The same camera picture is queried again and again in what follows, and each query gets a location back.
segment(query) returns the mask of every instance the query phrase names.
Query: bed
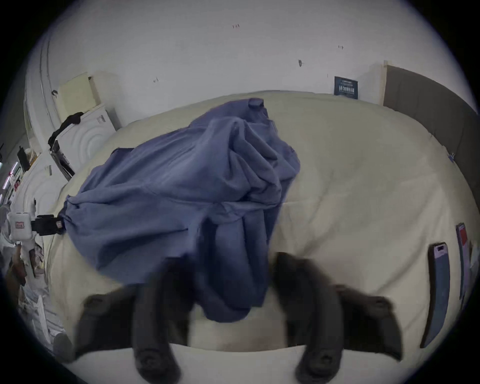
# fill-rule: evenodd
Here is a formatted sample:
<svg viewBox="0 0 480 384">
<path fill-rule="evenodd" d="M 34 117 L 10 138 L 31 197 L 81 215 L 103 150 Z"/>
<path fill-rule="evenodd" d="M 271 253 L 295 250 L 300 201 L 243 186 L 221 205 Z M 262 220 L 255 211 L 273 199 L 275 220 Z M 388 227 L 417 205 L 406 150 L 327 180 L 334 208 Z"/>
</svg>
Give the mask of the bed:
<svg viewBox="0 0 480 384">
<path fill-rule="evenodd" d="M 402 329 L 400 363 L 384 355 L 344 351 L 331 382 L 348 382 L 352 375 L 357 383 L 403 381 L 438 347 L 459 315 L 456 224 L 465 223 L 469 238 L 480 240 L 480 214 L 465 178 L 446 149 L 406 115 L 341 96 L 277 91 L 224 96 L 174 109 L 116 132 L 63 188 L 52 213 L 60 211 L 67 194 L 75 195 L 91 169 L 103 164 L 115 148 L 139 145 L 187 126 L 212 107 L 247 97 L 264 99 L 280 138 L 301 161 L 276 223 L 270 257 L 282 251 L 310 258 L 333 282 L 388 297 Z M 447 243 L 450 256 L 448 310 L 439 335 L 420 349 L 430 296 L 427 250 L 441 241 Z M 45 237 L 44 245 L 52 302 L 72 338 L 82 301 L 120 285 L 89 266 L 68 235 Z M 210 322 L 196 308 L 192 348 L 172 348 L 185 382 L 224 382 L 227 377 L 231 383 L 260 382 L 263 374 L 265 382 L 294 383 L 293 369 L 303 347 L 283 348 L 283 331 L 278 303 L 269 291 L 264 307 L 233 324 Z M 129 351 L 110 356 L 120 359 L 122 354 L 131 357 Z M 86 355 L 71 369 L 91 383 L 107 380 L 110 374 L 127 380 L 128 364 L 134 370 L 133 360 L 116 373 L 99 364 L 97 357 Z M 215 380 L 210 376 L 213 364 Z"/>
</svg>

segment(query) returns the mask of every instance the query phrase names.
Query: blue blanket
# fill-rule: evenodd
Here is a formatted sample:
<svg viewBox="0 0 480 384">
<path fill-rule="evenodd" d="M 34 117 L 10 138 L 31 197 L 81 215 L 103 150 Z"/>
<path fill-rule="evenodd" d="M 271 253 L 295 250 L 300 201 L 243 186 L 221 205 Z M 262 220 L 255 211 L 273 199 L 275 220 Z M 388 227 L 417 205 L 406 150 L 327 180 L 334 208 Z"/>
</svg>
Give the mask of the blue blanket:
<svg viewBox="0 0 480 384">
<path fill-rule="evenodd" d="M 115 150 L 60 215 L 80 254 L 124 284 L 187 258 L 206 317 L 232 322 L 263 303 L 268 242 L 299 170 L 263 100 L 233 101 Z"/>
</svg>

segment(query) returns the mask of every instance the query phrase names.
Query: red sticker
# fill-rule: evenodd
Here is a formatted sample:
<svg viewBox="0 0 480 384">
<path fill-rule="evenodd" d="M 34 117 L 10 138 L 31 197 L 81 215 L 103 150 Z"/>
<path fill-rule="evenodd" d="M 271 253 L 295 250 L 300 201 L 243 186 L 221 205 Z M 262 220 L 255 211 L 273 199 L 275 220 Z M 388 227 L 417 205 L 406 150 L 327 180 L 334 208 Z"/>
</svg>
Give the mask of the red sticker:
<svg viewBox="0 0 480 384">
<path fill-rule="evenodd" d="M 460 230 L 460 239 L 462 240 L 462 245 L 467 243 L 467 230 L 465 227 Z"/>
</svg>

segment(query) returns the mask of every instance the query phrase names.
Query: white appliance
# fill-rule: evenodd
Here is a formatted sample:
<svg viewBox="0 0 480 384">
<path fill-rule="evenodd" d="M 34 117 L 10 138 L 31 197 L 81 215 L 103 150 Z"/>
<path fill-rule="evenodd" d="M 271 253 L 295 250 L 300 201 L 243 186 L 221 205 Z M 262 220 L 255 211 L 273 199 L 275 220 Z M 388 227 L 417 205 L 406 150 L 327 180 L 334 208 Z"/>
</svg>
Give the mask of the white appliance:
<svg viewBox="0 0 480 384">
<path fill-rule="evenodd" d="M 57 136 L 60 151 L 72 170 L 80 171 L 104 145 L 115 128 L 105 107 L 100 104 L 81 116 L 80 124 L 71 124 Z"/>
<path fill-rule="evenodd" d="M 50 153 L 42 152 L 25 172 L 12 199 L 12 212 L 30 212 L 36 200 L 36 215 L 45 215 L 57 201 L 67 179 L 60 172 Z"/>
</svg>

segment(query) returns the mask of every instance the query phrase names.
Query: white wall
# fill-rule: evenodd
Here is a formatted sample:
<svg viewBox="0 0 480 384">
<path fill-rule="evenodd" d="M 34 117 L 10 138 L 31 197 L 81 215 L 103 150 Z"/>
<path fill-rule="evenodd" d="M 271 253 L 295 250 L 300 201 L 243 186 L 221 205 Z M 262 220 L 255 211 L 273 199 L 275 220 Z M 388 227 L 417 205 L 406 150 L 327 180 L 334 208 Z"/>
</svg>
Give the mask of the white wall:
<svg viewBox="0 0 480 384">
<path fill-rule="evenodd" d="M 48 71 L 52 89 L 88 72 L 118 128 L 233 93 L 332 93 L 335 75 L 380 103 L 384 60 L 476 109 L 446 45 L 399 0 L 85 0 L 53 31 Z"/>
</svg>

